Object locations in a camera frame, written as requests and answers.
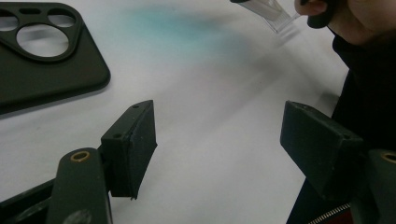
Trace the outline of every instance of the black sleeve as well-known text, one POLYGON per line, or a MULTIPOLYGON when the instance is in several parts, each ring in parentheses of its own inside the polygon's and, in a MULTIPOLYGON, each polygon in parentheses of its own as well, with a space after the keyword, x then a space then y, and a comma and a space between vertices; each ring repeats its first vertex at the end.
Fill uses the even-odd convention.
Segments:
POLYGON ((333 49, 349 73, 332 118, 371 147, 396 150, 396 39, 363 49, 336 36, 333 49))

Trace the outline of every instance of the finger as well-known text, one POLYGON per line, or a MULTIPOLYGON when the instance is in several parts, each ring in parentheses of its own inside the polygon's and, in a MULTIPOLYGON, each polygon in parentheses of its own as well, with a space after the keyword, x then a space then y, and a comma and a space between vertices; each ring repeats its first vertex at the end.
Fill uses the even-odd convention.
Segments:
POLYGON ((294 1, 294 7, 300 15, 316 16, 327 9, 327 4, 319 0, 310 0, 308 3, 301 5, 301 0, 294 1))

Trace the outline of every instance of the white surface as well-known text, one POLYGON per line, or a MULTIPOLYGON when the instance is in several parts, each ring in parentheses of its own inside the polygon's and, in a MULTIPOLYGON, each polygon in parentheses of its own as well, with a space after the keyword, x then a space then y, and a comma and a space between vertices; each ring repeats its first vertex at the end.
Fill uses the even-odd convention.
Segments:
POLYGON ((152 99, 158 147, 114 223, 285 223, 302 173, 279 144, 285 101, 330 115, 347 68, 332 34, 275 35, 229 1, 60 1, 111 71, 103 91, 0 116, 0 201, 55 177, 59 159, 152 99))

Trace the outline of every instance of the clear plastic object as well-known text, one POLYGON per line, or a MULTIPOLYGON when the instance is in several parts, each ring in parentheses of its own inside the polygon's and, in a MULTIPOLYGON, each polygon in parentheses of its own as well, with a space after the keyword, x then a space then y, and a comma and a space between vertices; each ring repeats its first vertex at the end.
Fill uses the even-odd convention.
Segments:
POLYGON ((263 17, 275 33, 281 32, 300 16, 296 12, 293 16, 289 15, 276 0, 232 0, 232 2, 263 17))

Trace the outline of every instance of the black handle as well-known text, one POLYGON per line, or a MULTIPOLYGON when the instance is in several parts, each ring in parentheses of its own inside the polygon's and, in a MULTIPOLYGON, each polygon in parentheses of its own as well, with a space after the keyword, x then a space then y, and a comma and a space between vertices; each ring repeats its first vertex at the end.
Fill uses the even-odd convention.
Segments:
MULTIPOLYGON (((332 19, 332 15, 335 11, 336 0, 323 0, 327 3, 327 9, 325 12, 317 15, 308 17, 308 26, 314 29, 320 29, 327 26, 332 19)), ((301 0, 301 5, 308 3, 307 0, 301 0)))

